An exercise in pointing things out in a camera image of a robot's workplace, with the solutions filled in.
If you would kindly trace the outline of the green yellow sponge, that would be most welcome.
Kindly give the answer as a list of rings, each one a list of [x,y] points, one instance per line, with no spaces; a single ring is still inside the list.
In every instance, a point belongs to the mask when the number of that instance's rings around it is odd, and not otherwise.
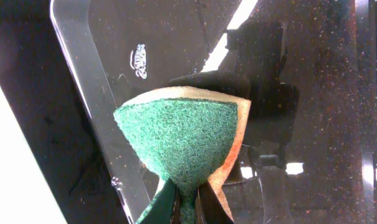
[[[176,184],[182,221],[193,223],[193,193],[202,184],[210,184],[222,212],[232,218],[221,187],[240,153],[250,106],[237,96],[174,86],[138,95],[113,116],[146,168]]]

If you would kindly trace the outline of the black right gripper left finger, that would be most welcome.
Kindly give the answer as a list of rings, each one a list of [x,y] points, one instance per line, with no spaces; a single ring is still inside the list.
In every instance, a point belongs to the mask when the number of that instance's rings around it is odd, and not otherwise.
[[[157,194],[151,209],[140,224],[179,224],[180,193],[177,185],[170,179]]]

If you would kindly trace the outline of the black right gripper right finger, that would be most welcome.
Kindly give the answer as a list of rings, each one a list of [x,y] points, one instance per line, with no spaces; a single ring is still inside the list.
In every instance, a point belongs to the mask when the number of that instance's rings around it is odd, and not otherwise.
[[[197,224],[234,224],[224,211],[209,182],[197,188],[195,214]]]

